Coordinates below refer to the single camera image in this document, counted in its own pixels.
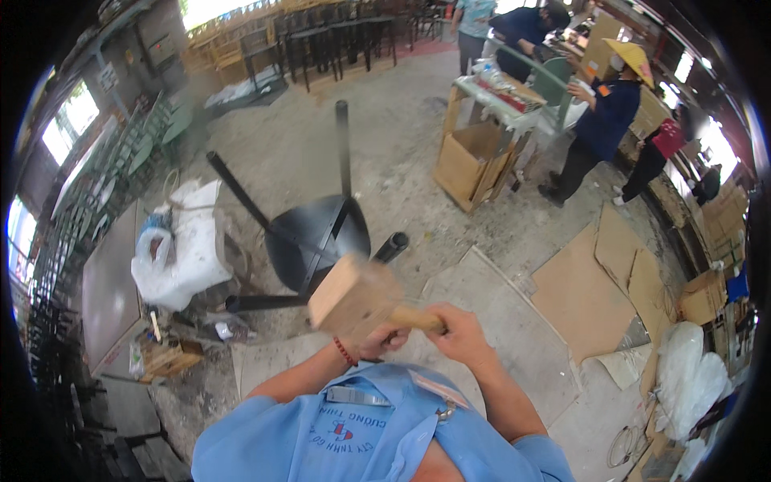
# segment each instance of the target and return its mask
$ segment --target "person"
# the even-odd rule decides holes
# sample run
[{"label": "person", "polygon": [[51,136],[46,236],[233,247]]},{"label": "person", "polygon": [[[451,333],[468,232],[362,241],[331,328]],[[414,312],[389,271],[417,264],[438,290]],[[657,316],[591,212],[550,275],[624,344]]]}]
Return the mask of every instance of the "person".
[{"label": "person", "polygon": [[482,56],[482,49],[490,31],[488,22],[495,15],[496,0],[458,0],[450,31],[458,32],[460,75],[468,72],[469,61]]},{"label": "person", "polygon": [[613,191],[618,194],[614,204],[621,206],[637,197],[664,170],[667,159],[691,142],[693,137],[691,111],[679,104],[673,109],[672,118],[664,119],[661,126],[637,143],[640,156],[627,183],[623,187],[613,186]]},{"label": "person", "polygon": [[[498,15],[490,20],[490,26],[498,39],[507,46],[532,56],[546,34],[555,29],[564,29],[571,22],[571,17],[562,2],[549,2],[544,7],[519,7],[511,12]],[[499,49],[496,57],[498,66],[516,80],[524,82],[530,75],[530,66]]]},{"label": "person", "polygon": [[569,83],[567,91],[589,105],[575,127],[576,138],[567,150],[562,174],[550,172],[551,187],[538,191],[557,207],[581,186],[584,176],[601,160],[610,161],[618,143],[635,118],[640,106],[640,82],[653,86],[651,69],[642,47],[611,39],[604,41],[613,49],[610,65],[618,76],[602,82],[582,68],[575,57],[568,62],[577,69],[577,77],[591,84],[592,95],[578,83]]},{"label": "person", "polygon": [[195,481],[574,480],[476,316],[447,303],[426,311],[446,325],[426,335],[476,377],[487,420],[437,372],[365,361],[407,341],[409,331],[392,337],[386,323],[358,345],[335,339],[254,388],[199,436]]},{"label": "person", "polygon": [[715,164],[704,173],[702,180],[699,182],[688,179],[688,187],[691,188],[691,192],[696,196],[696,202],[699,203],[699,206],[703,206],[708,201],[715,199],[718,192],[720,192],[721,169],[721,164]]}]

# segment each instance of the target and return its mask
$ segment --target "sticker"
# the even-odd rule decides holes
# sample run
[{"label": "sticker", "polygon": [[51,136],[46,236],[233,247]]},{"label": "sticker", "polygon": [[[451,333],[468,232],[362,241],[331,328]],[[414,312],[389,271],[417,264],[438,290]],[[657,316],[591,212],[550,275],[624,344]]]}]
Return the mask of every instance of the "sticker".
[{"label": "sticker", "polygon": [[425,376],[422,376],[417,372],[413,372],[410,369],[407,371],[412,377],[412,381],[420,388],[428,390],[435,395],[441,396],[445,401],[449,400],[450,402],[455,403],[457,406],[461,406],[467,410],[469,409],[468,402],[459,391],[451,389],[446,385],[442,385],[441,383],[429,380]]},{"label": "sticker", "polygon": [[599,69],[599,68],[600,68],[600,66],[594,60],[590,60],[589,61],[589,65],[586,68],[586,71],[587,71],[587,73],[590,76],[596,76],[597,75],[597,69]]},{"label": "sticker", "polygon": [[381,396],[359,392],[347,386],[330,386],[327,388],[327,401],[337,403],[355,403],[356,405],[391,406],[391,403]]}]

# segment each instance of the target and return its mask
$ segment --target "wooden crate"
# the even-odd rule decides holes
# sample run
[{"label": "wooden crate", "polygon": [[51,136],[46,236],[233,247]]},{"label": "wooden crate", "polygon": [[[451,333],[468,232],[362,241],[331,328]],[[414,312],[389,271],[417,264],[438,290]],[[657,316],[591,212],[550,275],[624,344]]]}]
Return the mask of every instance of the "wooden crate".
[{"label": "wooden crate", "polygon": [[196,342],[181,341],[173,348],[144,342],[141,349],[145,374],[140,382],[150,382],[157,376],[176,376],[204,358],[204,351]]}]

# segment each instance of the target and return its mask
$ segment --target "black metal chair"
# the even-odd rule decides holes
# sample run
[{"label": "black metal chair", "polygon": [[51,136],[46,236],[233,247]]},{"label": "black metal chair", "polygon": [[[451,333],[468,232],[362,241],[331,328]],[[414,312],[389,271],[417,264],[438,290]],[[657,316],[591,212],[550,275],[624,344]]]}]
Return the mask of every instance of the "black metal chair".
[{"label": "black metal chair", "polygon": [[[323,197],[308,204],[293,207],[269,221],[235,180],[225,163],[215,152],[209,152],[209,164],[235,197],[265,229],[265,244],[276,275],[296,295],[231,296],[225,301],[230,312],[303,306],[313,291],[348,253],[369,256],[369,232],[359,203],[351,193],[351,155],[348,144],[348,104],[335,104],[340,149],[342,193]],[[394,233],[378,250],[375,258],[390,262],[404,251],[407,235]]]}]

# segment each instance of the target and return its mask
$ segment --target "black pants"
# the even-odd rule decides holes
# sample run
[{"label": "black pants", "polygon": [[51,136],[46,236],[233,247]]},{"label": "black pants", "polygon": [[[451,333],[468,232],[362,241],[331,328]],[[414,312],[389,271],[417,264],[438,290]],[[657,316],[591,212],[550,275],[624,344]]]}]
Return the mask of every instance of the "black pants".
[{"label": "black pants", "polygon": [[552,195],[560,202],[565,202],[575,194],[581,181],[602,159],[581,139],[576,138],[567,150],[565,167],[562,168],[559,183]]},{"label": "black pants", "polygon": [[458,48],[460,49],[460,75],[465,76],[468,72],[469,61],[473,62],[482,56],[484,39],[458,32]]},{"label": "black pants", "polygon": [[629,175],[629,180],[622,188],[624,191],[624,202],[635,199],[645,189],[645,186],[664,170],[666,164],[667,160],[662,156],[662,152],[658,150],[656,145],[653,142],[645,143],[640,151],[640,157],[635,164],[635,168]]}]

